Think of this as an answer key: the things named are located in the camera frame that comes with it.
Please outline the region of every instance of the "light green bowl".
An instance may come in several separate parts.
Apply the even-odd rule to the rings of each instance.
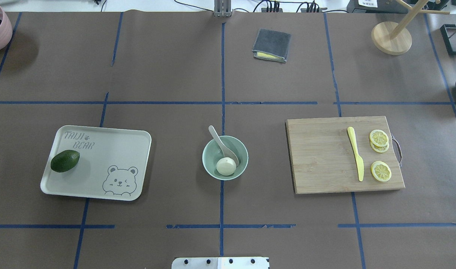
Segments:
[[[235,172],[229,176],[223,176],[222,174],[218,173],[216,170],[216,163],[224,156],[218,144],[214,139],[212,139],[208,142],[208,144],[206,144],[203,149],[202,162],[204,169],[215,179],[235,179],[239,177],[243,172],[245,172],[245,169],[248,165],[248,151],[245,145],[233,136],[220,136],[220,139],[229,149],[231,149],[231,151],[235,153],[236,157],[238,157],[240,165],[238,165]]]

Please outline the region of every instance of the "bear illustration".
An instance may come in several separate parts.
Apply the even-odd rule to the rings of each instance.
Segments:
[[[138,174],[137,167],[130,167],[127,170],[119,169],[116,165],[108,168],[108,176],[102,188],[105,194],[111,192],[113,195],[131,194],[137,189],[135,176]]]

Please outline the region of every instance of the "folded cloth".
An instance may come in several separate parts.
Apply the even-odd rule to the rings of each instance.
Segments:
[[[268,29],[259,29],[252,51],[254,57],[286,63],[291,35]]]

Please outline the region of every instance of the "plastic knife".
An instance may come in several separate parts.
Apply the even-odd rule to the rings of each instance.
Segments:
[[[351,141],[352,151],[354,152],[354,158],[356,159],[356,168],[358,169],[358,179],[361,182],[364,178],[364,161],[358,152],[358,144],[356,142],[356,133],[353,127],[348,127],[348,136]]]

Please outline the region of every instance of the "wooden stand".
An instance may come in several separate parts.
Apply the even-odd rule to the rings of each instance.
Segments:
[[[412,37],[406,26],[418,13],[449,14],[449,12],[436,10],[421,10],[429,0],[419,0],[414,7],[409,6],[402,0],[396,1],[409,9],[409,13],[399,23],[382,22],[371,31],[371,38],[376,48],[389,55],[401,55],[409,51],[412,46]]]

